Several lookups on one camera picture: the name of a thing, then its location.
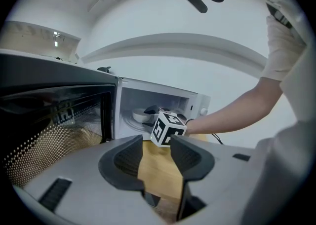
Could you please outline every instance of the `cable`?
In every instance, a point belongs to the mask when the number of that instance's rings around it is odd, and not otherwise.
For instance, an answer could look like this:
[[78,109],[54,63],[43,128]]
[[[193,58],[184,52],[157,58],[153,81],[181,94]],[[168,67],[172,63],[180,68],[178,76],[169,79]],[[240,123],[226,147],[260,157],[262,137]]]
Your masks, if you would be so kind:
[[217,140],[220,144],[224,145],[218,135],[216,135],[216,134],[211,134],[211,135],[212,135],[213,137],[215,137],[216,140]]

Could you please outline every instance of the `bowl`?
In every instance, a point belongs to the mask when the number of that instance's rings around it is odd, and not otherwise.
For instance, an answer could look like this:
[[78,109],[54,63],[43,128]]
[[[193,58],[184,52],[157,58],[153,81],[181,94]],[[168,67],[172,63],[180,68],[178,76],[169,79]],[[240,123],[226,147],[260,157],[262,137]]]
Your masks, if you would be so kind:
[[151,115],[144,113],[144,111],[145,111],[145,109],[134,109],[133,113],[132,113],[134,120],[139,122],[139,123],[149,121]]

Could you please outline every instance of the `vent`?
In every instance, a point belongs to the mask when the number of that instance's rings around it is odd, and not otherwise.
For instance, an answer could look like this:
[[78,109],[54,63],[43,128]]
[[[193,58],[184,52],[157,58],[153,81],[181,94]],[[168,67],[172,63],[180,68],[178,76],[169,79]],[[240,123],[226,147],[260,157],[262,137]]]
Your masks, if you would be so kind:
[[54,212],[59,202],[65,195],[66,191],[71,185],[70,180],[57,179],[51,187],[44,193],[39,203],[48,210]]
[[122,172],[137,178],[139,163],[143,156],[143,142],[135,142],[114,157],[115,166]]
[[243,161],[248,162],[250,159],[250,156],[238,153],[238,154],[233,155],[233,158],[237,158],[239,160],[243,160]]

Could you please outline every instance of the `sleeve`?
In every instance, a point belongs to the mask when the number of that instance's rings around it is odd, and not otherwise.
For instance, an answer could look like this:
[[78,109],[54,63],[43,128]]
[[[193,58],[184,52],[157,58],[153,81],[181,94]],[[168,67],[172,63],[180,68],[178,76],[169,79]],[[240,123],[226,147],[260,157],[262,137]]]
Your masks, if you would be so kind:
[[267,17],[269,57],[261,77],[282,81],[295,65],[305,45],[272,15]]

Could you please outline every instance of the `microwave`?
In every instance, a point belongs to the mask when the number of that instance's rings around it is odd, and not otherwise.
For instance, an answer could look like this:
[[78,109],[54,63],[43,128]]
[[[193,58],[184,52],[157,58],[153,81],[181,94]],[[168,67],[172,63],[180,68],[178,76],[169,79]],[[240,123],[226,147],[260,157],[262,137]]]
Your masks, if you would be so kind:
[[33,54],[0,52],[2,165],[12,184],[32,178],[71,152],[150,132],[132,116],[150,106],[207,113],[202,94],[79,67]]

